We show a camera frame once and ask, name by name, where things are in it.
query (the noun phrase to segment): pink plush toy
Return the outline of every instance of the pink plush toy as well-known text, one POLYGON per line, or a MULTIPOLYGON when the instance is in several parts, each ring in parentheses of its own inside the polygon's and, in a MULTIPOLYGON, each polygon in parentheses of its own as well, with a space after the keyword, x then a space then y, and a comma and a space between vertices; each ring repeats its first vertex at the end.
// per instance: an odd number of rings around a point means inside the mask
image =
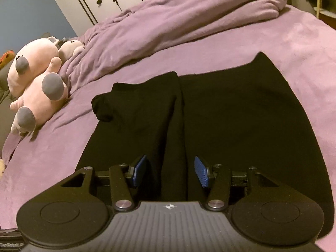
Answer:
POLYGON ((3 175, 3 173, 5 172, 5 168, 6 168, 5 162, 0 158, 0 179, 3 175))
POLYGON ((62 61, 58 40, 37 39, 16 55, 8 73, 8 85, 18 99, 10 109, 17 112, 11 132, 32 132, 49 120, 68 98, 68 88, 57 74, 62 61))

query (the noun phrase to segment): cushion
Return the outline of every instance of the cushion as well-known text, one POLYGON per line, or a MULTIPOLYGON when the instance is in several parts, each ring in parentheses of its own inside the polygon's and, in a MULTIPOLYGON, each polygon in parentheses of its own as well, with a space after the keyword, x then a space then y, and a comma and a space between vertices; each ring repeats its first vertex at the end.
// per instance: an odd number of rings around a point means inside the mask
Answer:
POLYGON ((6 141, 12 126, 15 113, 9 109, 10 104, 15 100, 8 88, 7 76, 12 61, 0 70, 0 157, 2 147, 6 141))

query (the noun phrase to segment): gray plush paw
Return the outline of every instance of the gray plush paw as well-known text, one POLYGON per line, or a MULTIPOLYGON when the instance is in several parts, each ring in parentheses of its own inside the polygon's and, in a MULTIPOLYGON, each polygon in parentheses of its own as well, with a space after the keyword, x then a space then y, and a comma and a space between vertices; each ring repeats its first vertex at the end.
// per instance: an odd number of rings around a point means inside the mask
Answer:
POLYGON ((36 119, 33 112, 28 107, 21 107, 16 114, 17 124, 21 129, 32 132, 36 127, 36 119))
POLYGON ((19 75, 22 75, 22 74, 24 74, 26 72, 26 70, 28 68, 29 68, 29 62, 28 62, 28 60, 25 57, 17 56, 16 57, 16 62, 15 62, 16 72, 19 75))
POLYGON ((60 100, 64 93, 64 86, 59 74, 46 75, 42 81, 42 91, 50 100, 60 100))

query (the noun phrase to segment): bed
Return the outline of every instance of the bed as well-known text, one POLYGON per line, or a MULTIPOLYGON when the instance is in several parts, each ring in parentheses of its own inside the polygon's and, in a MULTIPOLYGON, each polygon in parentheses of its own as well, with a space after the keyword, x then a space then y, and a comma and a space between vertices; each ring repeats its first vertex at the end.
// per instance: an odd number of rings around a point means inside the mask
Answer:
MULTIPOLYGON (((40 130, 9 134, 1 157, 0 225, 16 227, 23 203, 72 174, 98 119, 91 100, 116 82, 141 83, 175 71, 206 73, 265 53, 310 120, 336 193, 336 31, 287 0, 147 0, 90 28, 85 50, 59 74, 70 101, 40 130)), ((317 241, 336 247, 333 220, 317 241)))

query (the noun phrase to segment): stuffed animal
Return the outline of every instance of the stuffed animal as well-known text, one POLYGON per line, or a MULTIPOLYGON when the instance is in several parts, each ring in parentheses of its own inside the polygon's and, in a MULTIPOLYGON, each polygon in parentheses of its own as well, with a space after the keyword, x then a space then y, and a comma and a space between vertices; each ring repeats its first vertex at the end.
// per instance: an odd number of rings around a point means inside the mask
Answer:
POLYGON ((8 85, 18 99, 9 107, 16 112, 12 133, 34 131, 65 104, 68 88, 57 74, 62 64, 58 42, 54 37, 37 39, 25 45, 13 61, 8 85))
POLYGON ((7 51, 5 54, 3 54, 0 59, 0 70, 4 68, 14 57, 15 53, 13 50, 7 51))
POLYGON ((68 88, 57 74, 62 61, 54 57, 48 68, 25 89, 24 93, 10 105, 16 112, 11 132, 32 132, 42 126, 65 104, 68 88))
POLYGON ((71 40, 62 44, 58 50, 58 56, 61 58, 62 64, 64 64, 69 58, 77 56, 83 50, 84 45, 80 41, 71 40))
POLYGON ((0 179, 5 171, 5 168, 6 168, 5 162, 0 158, 0 179))
POLYGON ((17 53, 7 78, 14 97, 21 96, 33 79, 48 68, 51 59, 58 57, 57 42, 55 37, 37 39, 17 53))

